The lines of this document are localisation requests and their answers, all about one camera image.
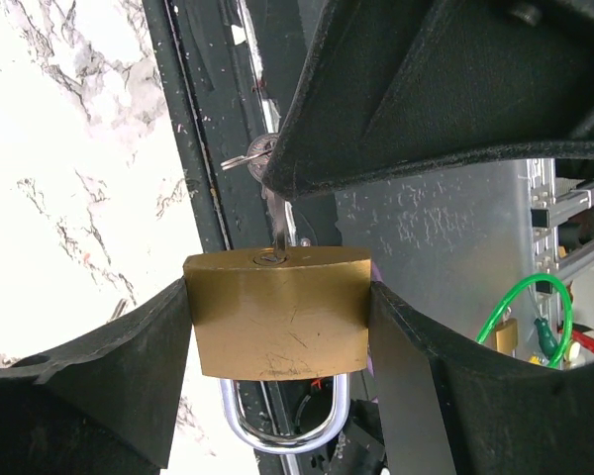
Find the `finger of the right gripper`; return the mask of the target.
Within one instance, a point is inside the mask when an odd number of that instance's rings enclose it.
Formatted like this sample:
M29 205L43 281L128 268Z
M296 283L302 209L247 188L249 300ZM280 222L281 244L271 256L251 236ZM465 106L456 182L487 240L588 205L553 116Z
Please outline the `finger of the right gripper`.
M594 160L594 1L329 1L263 182L530 158Z

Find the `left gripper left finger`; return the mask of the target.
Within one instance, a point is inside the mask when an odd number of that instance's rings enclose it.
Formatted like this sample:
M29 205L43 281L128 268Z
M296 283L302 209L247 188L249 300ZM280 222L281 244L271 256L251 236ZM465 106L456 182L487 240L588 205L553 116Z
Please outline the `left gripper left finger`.
M157 474L192 319L172 282L125 316L0 368L0 474Z

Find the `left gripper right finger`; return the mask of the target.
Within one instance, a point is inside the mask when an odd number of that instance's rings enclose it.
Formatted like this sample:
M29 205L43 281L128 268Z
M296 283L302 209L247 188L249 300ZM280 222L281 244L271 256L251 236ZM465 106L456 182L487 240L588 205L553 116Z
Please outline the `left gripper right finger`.
M594 474L594 362L493 351L371 287L369 347L393 474Z

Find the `brass padlock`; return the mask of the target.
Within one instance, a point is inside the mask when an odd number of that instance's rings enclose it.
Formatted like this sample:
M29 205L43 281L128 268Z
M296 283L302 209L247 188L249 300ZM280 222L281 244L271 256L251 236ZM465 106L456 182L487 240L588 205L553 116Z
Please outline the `brass padlock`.
M293 455L314 450L344 427L349 375L367 366L371 258L366 248L298 246L191 255L184 279L203 375L218 379L225 418L252 448ZM317 427L265 433L246 419L243 381L330 377L333 400Z

